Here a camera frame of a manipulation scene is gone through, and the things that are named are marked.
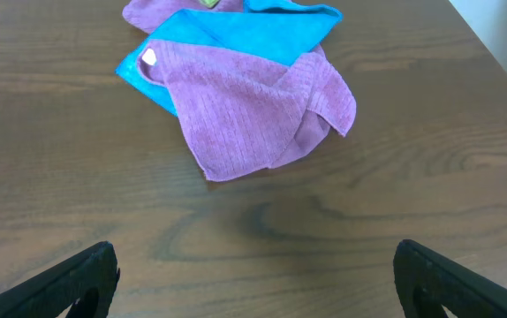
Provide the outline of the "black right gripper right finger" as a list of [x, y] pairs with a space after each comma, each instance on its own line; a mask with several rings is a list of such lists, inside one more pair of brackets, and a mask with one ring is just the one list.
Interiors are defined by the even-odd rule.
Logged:
[[507, 317], [507, 289], [410, 239], [393, 259], [406, 318]]

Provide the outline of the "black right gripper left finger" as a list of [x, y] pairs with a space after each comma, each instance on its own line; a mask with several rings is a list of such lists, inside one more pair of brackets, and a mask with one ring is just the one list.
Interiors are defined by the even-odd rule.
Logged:
[[113, 245], [99, 242], [1, 293], [0, 318], [105, 318], [119, 277]]

